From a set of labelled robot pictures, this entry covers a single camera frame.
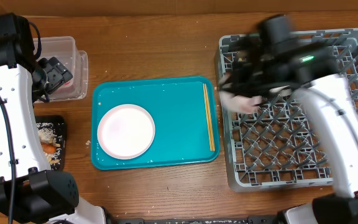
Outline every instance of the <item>green led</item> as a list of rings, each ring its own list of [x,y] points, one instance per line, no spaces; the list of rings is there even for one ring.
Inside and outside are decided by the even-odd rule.
[[[302,62],[307,62],[307,61],[310,61],[313,59],[314,59],[314,56],[312,56],[312,55],[301,58]]]

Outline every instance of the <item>dish rack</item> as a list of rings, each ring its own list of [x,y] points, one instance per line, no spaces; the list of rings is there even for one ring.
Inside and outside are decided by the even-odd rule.
[[[325,42],[336,56],[340,75],[358,114],[358,29],[293,32],[300,42]],[[230,73],[237,52],[229,45],[246,35],[219,40],[216,76]],[[277,96],[255,113],[222,108],[227,181],[236,192],[294,188],[333,183],[329,161],[313,133],[302,105],[292,96]]]

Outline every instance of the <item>blue tray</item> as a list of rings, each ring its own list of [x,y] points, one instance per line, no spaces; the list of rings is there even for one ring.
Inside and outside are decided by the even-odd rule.
[[[208,89],[215,151],[211,151],[209,146],[204,83]],[[213,161],[220,151],[214,102],[213,86],[204,77],[100,84],[93,92],[92,102],[93,165],[101,170],[114,170]],[[111,108],[123,104],[143,107],[150,113],[155,123],[155,137],[150,148],[143,155],[127,160],[115,159],[107,155],[99,146],[97,136],[101,118]]]

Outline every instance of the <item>white plate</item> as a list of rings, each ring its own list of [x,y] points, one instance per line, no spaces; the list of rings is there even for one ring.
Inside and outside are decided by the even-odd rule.
[[[103,151],[116,159],[133,159],[143,154],[155,135],[153,118],[137,105],[119,105],[109,110],[98,126]]]

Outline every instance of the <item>table top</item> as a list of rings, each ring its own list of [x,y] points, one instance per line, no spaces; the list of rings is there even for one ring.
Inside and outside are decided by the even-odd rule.
[[[59,114],[68,124],[64,171],[80,195],[115,218],[224,218],[275,214],[332,193],[331,187],[235,193],[226,178],[224,151],[208,164],[100,171],[91,163],[91,102],[100,83],[202,75],[216,86],[219,38],[255,30],[273,14],[126,16],[31,19],[42,37],[70,35],[89,57],[88,96],[36,104],[36,115]],[[290,13],[297,30],[358,27],[358,11]],[[216,105],[220,105],[215,92]],[[223,135],[222,119],[219,133]],[[0,214],[0,223],[7,218]]]

